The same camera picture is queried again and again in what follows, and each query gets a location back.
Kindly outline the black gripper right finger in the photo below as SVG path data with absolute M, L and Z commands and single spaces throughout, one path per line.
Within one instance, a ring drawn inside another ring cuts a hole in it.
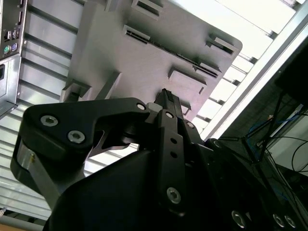
M 184 139 L 187 192 L 196 231 L 296 231 L 296 197 L 276 166 L 248 151 L 243 157 L 216 139 L 203 141 L 187 120 Z

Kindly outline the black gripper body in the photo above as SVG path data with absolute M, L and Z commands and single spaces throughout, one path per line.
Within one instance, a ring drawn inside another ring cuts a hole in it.
M 215 195 L 204 161 L 181 151 L 140 151 L 70 186 L 48 231 L 229 231 L 231 212 Z

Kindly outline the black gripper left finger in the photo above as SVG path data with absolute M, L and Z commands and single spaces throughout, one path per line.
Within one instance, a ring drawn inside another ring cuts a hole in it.
M 136 98 L 35 105 L 20 126 L 13 175 L 49 205 L 153 196 L 180 204 L 186 194 L 180 101 L 162 90 Z

